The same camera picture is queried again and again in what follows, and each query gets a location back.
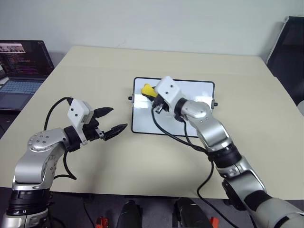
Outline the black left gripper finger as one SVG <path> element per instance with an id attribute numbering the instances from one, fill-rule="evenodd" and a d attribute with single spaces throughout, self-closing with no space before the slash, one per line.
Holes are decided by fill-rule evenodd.
<path id="1" fill-rule="evenodd" d="M 110 140 L 119 135 L 127 127 L 127 125 L 127 123 L 119 124 L 117 126 L 112 127 L 109 131 L 104 132 L 104 141 Z"/>
<path id="2" fill-rule="evenodd" d="M 94 114 L 93 117 L 94 118 L 100 118 L 103 117 L 107 114 L 109 114 L 111 111 L 113 111 L 114 109 L 112 107 L 102 107 L 102 108 L 97 108 L 94 110 Z"/>

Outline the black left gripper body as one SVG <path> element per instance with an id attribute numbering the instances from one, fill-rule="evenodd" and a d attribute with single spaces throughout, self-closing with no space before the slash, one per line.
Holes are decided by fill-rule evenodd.
<path id="1" fill-rule="evenodd" d="M 87 141 L 104 139 L 104 132 L 98 126 L 99 122 L 95 118 L 92 118 L 89 123 L 83 125 L 82 130 Z"/>

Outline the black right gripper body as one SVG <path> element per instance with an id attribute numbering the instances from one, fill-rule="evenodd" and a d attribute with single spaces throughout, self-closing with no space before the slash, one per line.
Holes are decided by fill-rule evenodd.
<path id="1" fill-rule="evenodd" d="M 162 111 L 169 112 L 169 106 L 165 102 L 164 98 L 160 95 L 157 95 L 154 102 L 152 102 L 152 111 L 160 114 Z"/>

